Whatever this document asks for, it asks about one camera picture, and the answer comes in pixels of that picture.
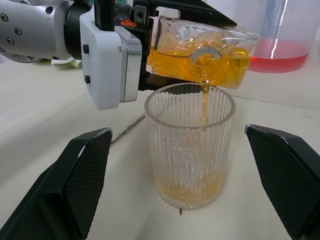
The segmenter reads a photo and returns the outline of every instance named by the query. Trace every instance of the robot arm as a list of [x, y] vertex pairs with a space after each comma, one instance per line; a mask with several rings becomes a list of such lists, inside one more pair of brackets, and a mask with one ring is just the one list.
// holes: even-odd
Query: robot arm
[[146, 71], [157, 7], [193, 22], [236, 26], [201, 0], [0, 0], [0, 54], [20, 63], [82, 59], [83, 78], [98, 110], [136, 100], [138, 90], [183, 82]]

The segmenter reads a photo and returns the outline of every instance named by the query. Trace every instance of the ribbed glass cup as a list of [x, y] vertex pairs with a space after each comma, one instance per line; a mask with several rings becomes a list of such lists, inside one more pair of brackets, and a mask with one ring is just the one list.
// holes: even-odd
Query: ribbed glass cup
[[211, 204], [224, 183], [236, 105], [219, 88], [208, 92], [206, 101], [201, 84], [174, 84], [153, 92], [144, 106], [156, 187], [184, 210]]

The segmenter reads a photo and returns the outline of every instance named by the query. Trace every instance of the red liquid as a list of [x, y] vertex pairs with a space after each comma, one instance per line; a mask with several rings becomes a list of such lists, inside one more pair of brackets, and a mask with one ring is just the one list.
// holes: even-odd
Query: red liquid
[[262, 38], [248, 70], [260, 73], [288, 73], [301, 69], [309, 54], [302, 43]]

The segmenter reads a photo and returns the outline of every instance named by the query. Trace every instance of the orange liquid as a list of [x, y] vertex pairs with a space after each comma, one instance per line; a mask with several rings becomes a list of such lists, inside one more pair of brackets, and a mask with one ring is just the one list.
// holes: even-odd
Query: orange liquid
[[182, 203], [196, 204], [210, 198], [216, 197], [224, 183], [223, 175], [216, 177], [204, 176], [201, 185], [185, 186], [180, 183], [171, 183], [169, 185], [158, 184], [155, 178], [157, 188], [167, 197], [180, 201]]
[[[176, 49], [159, 50], [152, 48], [148, 57], [148, 64], [152, 72], [158, 75], [201, 83], [203, 76], [212, 86], [236, 89], [241, 84], [251, 57], [244, 48], [226, 47], [221, 49], [213, 41], [188, 42], [186, 46], [177, 46]], [[216, 59], [211, 54], [200, 55], [196, 61], [190, 56], [193, 51], [202, 47], [214, 47], [220, 51], [222, 57]]]

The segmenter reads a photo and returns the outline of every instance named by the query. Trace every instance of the glass rim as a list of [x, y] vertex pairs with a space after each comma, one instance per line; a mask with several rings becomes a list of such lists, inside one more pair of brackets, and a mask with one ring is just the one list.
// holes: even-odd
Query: glass rim
[[226, 121], [228, 121], [236, 112], [236, 103], [234, 101], [234, 99], [230, 96], [229, 93], [227, 93], [226, 91], [216, 87], [216, 86], [211, 86], [210, 85], [210, 88], [211, 89], [217, 89], [219, 90], [220, 92], [222, 92], [223, 94], [226, 95], [226, 97], [229, 99], [230, 101], [230, 104], [231, 104], [231, 108], [230, 108], [230, 112], [227, 114], [227, 116], [225, 116], [223, 119], [217, 121], [217, 122], [214, 122], [214, 123], [211, 123], [211, 124], [208, 124], [208, 125], [204, 125], [204, 126], [179, 126], [179, 125], [173, 125], [173, 124], [170, 124], [170, 123], [167, 123], [165, 121], [162, 121], [160, 119], [158, 119], [156, 116], [154, 116], [152, 113], [151, 113], [151, 110], [150, 110], [150, 102], [151, 102], [151, 99], [157, 95], [158, 93], [162, 92], [163, 90], [166, 90], [166, 89], [169, 89], [169, 88], [173, 88], [173, 87], [177, 87], [177, 86], [182, 86], [182, 85], [199, 85], [201, 86], [201, 83], [198, 83], [198, 82], [183, 82], [183, 83], [177, 83], [177, 84], [172, 84], [172, 85], [168, 85], [168, 86], [164, 86], [162, 88], [159, 88], [158, 90], [155, 90], [153, 93], [151, 93], [147, 99], [145, 100], [145, 103], [144, 103], [144, 110], [145, 110], [145, 113], [146, 115], [151, 118], [152, 120], [154, 120], [155, 122], [157, 122], [158, 124], [160, 125], [163, 125], [163, 126], [166, 126], [166, 127], [169, 127], [169, 128], [173, 128], [173, 129], [181, 129], [181, 130], [203, 130], [203, 129], [207, 129], [207, 128], [212, 128], [212, 127], [216, 127], [216, 126], [219, 126], [219, 125], [222, 125], [223, 123], [225, 123]]

